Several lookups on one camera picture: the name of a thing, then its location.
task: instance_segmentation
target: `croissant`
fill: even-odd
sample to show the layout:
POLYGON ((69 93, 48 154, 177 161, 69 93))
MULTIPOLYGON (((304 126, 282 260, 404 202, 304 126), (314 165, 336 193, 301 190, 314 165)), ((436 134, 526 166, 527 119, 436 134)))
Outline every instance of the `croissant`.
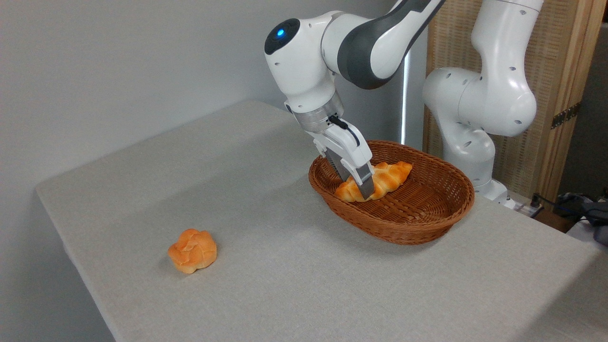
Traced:
POLYGON ((374 192, 368 199, 363 199, 357 183, 352 176, 348 177, 346 182, 340 184, 336 189, 336 196, 345 202, 366 202, 368 200, 377 200, 397 188, 406 181, 407 176, 412 170, 412 165, 406 162, 397 162, 389 165, 386 162, 374 166, 374 192))
POLYGON ((218 257, 218 247, 208 231, 186 229, 167 251, 175 268, 190 274, 211 265, 218 257))

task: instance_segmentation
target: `wicker basket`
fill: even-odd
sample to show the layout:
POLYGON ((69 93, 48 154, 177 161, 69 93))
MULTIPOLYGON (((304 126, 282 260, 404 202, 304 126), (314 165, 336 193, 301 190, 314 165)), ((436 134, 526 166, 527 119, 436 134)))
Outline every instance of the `wicker basket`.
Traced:
POLYGON ((413 165, 406 182, 379 200, 346 203, 338 199, 334 192, 342 180, 321 156, 308 172, 313 188, 347 222, 381 240, 418 245, 443 236, 471 209, 473 185, 452 164, 396 142, 368 141, 368 145, 373 165, 382 161, 413 165))

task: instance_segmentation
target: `table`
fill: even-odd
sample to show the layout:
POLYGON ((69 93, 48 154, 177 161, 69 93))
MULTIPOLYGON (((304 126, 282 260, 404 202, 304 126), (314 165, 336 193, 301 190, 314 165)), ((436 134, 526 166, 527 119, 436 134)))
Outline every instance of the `table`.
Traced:
POLYGON ((290 114, 241 102, 36 187, 117 341, 606 341, 608 254, 477 198, 442 238, 378 240, 308 183, 290 114), (205 229, 191 275, 167 248, 205 229))

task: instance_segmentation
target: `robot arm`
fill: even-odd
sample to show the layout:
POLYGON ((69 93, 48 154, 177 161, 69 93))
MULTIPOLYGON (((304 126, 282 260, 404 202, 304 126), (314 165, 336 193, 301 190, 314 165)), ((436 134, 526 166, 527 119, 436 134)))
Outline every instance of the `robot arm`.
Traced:
POLYGON ((285 106, 342 179, 354 178, 364 198, 374 191, 371 151, 361 132, 341 119, 334 79, 340 74, 363 89, 388 82, 443 2, 399 0, 373 20, 344 12, 288 19, 266 38, 266 61, 285 106))
POLYGON ((443 138, 443 159, 462 170, 476 192, 499 203, 506 188, 492 180, 495 148, 487 133, 515 136, 534 120, 536 99, 524 56, 542 0, 484 0, 471 34, 481 73, 440 68, 424 84, 424 102, 443 138))

